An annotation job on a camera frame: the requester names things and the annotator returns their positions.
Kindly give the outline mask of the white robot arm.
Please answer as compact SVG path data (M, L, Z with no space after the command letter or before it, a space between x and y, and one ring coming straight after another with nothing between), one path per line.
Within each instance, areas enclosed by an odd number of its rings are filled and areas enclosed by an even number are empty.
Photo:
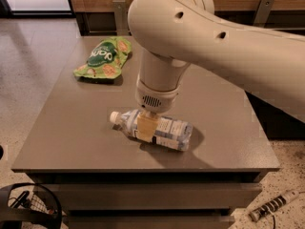
M133 0L128 25L144 50L135 92L143 109L170 110L197 65L247 93L267 137L305 137L302 36L219 18L213 0Z

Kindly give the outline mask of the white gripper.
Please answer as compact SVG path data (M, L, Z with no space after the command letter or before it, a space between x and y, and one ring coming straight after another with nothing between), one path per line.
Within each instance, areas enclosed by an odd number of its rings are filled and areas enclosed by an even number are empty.
M144 78L137 76L135 99L146 110L137 117L137 137L151 142L158 126L159 115L169 111L178 96L180 78L159 76Z

